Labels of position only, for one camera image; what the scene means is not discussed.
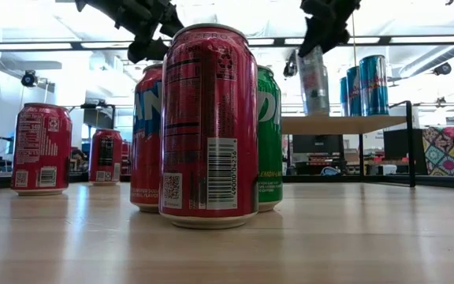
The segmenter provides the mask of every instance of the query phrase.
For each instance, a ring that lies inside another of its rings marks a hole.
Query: barcode
[[[237,141],[208,138],[207,209],[237,208]]]
[[[115,163],[113,166],[113,180],[118,181],[120,179],[120,163]]]
[[[57,177],[57,168],[55,166],[48,166],[41,168],[39,172],[39,187],[55,186]]]
[[[181,209],[181,174],[164,173],[164,207]]]
[[[104,181],[104,172],[98,170],[95,172],[95,181]]]
[[[18,170],[15,175],[15,187],[28,186],[28,172],[26,170]]]

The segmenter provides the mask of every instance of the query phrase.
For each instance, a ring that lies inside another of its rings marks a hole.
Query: shelf
[[[405,116],[283,117],[283,134],[364,134],[406,122]]]

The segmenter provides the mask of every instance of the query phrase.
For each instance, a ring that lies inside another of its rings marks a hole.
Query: wooden table
[[[286,185],[276,211],[214,231],[139,213],[128,184],[2,189],[0,283],[454,284],[454,189]]]

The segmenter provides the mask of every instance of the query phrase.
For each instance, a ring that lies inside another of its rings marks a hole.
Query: ceiling light
[[[402,36],[392,38],[390,43],[454,43],[454,36]]]
[[[274,43],[274,39],[249,39],[249,45],[271,45]]]
[[[68,50],[69,43],[0,43],[0,50]]]
[[[128,48],[131,42],[121,42],[121,43],[81,43],[83,48],[95,48],[95,49],[103,49],[103,48]]]
[[[355,40],[355,43],[377,43],[379,41],[378,37],[357,37],[357,38],[350,38],[348,41],[348,44],[353,44],[353,40]]]
[[[303,44],[304,39],[285,39],[285,44]]]

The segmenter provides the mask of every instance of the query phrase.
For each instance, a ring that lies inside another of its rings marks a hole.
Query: soda can
[[[301,58],[296,54],[300,90],[306,115],[329,115],[329,82],[320,46]]]
[[[360,96],[359,67],[351,67],[346,71],[348,83],[348,101],[350,116],[362,116],[362,97]]]
[[[363,115],[389,114],[385,56],[367,56],[359,66]]]
[[[115,185],[120,181],[122,136],[113,129],[96,129],[91,142],[88,180],[93,185]]]
[[[176,226],[241,226],[258,211],[257,65],[234,28],[181,29],[164,59],[159,211]]]
[[[283,199],[281,91],[271,69],[259,65],[259,212],[273,210]]]
[[[134,96],[131,203],[158,212],[161,152],[162,64],[143,70]]]
[[[24,104],[17,116],[11,189],[31,196],[68,188],[72,126],[64,107]]]
[[[350,116],[350,104],[348,101],[348,82],[346,77],[339,80],[340,83],[340,115]]]

